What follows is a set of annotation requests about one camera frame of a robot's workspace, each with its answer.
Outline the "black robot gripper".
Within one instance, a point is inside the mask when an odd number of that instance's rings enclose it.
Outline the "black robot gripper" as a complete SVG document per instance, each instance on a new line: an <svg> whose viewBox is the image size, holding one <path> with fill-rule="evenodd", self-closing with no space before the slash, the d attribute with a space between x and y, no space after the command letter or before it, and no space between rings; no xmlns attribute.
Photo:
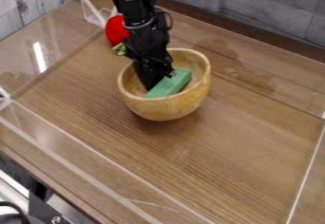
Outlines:
<svg viewBox="0 0 325 224"><path fill-rule="evenodd" d="M150 90L164 77L170 78L174 73L173 58L168 52L173 18L158 8L126 9L122 14L123 27L130 33L123 44L134 60L139 80Z"/></svg>

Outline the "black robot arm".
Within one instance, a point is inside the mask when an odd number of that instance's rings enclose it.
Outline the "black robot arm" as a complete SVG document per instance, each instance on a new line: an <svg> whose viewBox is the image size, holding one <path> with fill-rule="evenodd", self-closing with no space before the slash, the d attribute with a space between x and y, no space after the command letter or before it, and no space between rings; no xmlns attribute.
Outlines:
<svg viewBox="0 0 325 224"><path fill-rule="evenodd" d="M150 90L164 77L174 74L173 58L168 51L173 21L157 7L157 0L113 0L122 14L122 26L129 35L122 38L126 55L133 59L139 80Z"/></svg>

